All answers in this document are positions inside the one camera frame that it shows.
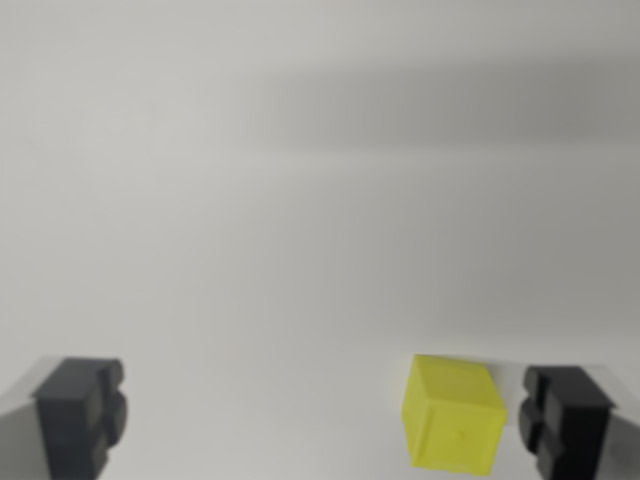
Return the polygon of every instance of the white backdrop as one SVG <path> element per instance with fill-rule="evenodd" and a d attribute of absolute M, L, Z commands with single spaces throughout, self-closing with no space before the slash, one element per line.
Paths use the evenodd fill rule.
<path fill-rule="evenodd" d="M 105 480 L 453 480 L 414 353 L 639 387 L 639 18 L 0 0 L 0 387 L 122 358 Z M 492 478 L 538 478 L 515 431 Z"/>

